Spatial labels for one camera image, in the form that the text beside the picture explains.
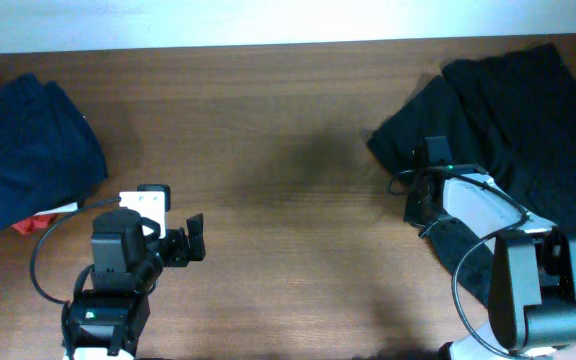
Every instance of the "white wall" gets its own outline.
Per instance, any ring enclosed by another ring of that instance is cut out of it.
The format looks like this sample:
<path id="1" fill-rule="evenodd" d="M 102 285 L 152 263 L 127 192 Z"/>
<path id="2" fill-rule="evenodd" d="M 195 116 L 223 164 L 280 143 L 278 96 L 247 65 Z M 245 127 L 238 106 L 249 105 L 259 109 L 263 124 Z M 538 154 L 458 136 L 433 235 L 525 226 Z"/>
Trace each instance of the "white wall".
<path id="1" fill-rule="evenodd" d="M 576 32 L 576 0 L 0 0 L 0 53 Z"/>

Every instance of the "tabletop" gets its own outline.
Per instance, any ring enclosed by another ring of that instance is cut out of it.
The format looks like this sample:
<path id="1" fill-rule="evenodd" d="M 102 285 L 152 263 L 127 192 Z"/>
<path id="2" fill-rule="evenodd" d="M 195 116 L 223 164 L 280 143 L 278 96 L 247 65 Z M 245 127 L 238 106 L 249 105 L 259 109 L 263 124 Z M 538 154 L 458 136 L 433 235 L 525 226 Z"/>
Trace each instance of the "tabletop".
<path id="1" fill-rule="evenodd" d="M 165 183 L 169 226 L 204 214 L 206 259 L 164 271 L 139 356 L 400 359 L 466 330 L 367 136 L 449 61 L 549 41 L 576 77 L 576 35 L 561 35 L 0 55 L 0 86 L 33 72 L 68 93 L 108 162 L 93 200 Z M 47 241 L 50 294 L 67 298 L 92 262 L 102 211 Z M 0 232 L 0 359 L 63 354 L 61 309 L 28 277 L 39 236 Z"/>

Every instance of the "black cloth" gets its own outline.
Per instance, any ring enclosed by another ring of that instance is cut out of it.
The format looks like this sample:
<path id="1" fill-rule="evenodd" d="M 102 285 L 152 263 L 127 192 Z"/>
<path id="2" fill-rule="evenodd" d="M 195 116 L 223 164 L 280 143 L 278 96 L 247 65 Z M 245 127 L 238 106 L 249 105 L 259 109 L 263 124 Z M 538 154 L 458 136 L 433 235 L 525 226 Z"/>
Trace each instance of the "black cloth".
<path id="1" fill-rule="evenodd" d="M 444 135 L 456 163 L 483 166 L 530 211 L 576 234 L 576 81 L 556 48 L 458 60 L 442 75 L 373 133 L 368 147 L 380 163 L 393 174 L 410 169 L 423 138 Z M 467 247 L 460 241 L 433 244 L 450 271 Z M 468 263 L 490 261 L 480 253 Z M 462 284 L 485 304 L 489 280 L 468 279 Z"/>
<path id="2" fill-rule="evenodd" d="M 56 83 L 28 74 L 0 89 L 0 229 L 83 200 L 106 177 L 97 139 Z"/>

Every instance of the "crumpled black cloth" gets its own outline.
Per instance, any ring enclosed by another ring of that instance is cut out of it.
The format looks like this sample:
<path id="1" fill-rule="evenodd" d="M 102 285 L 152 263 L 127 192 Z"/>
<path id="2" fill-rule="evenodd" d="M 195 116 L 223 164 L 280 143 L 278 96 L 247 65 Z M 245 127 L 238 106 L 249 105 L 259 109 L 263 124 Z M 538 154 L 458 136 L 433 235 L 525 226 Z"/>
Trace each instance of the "crumpled black cloth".
<path id="1" fill-rule="evenodd" d="M 368 147 L 379 162 L 393 174 L 410 169 L 425 137 L 446 136 L 456 163 L 483 166 L 530 211 L 576 234 L 576 80 L 555 46 L 458 60 L 442 75 L 373 133 Z M 459 241 L 433 244 L 449 271 L 468 248 Z M 490 263 L 479 252 L 466 264 Z M 487 303 L 489 279 L 461 280 Z"/>
<path id="2" fill-rule="evenodd" d="M 0 229 L 81 201 L 107 176 L 97 139 L 56 83 L 27 74 L 0 89 Z"/>

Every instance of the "red cloth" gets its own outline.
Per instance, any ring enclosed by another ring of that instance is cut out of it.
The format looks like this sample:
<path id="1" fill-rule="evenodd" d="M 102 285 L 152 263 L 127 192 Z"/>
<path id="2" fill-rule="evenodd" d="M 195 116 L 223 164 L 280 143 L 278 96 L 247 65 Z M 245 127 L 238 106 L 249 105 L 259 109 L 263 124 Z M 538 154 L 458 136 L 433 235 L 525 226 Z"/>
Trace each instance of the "red cloth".
<path id="1" fill-rule="evenodd" d="M 28 235 L 36 229 L 47 228 L 55 217 L 57 217 L 57 214 L 35 215 L 21 220 L 12 227 L 19 231 L 21 235 Z"/>

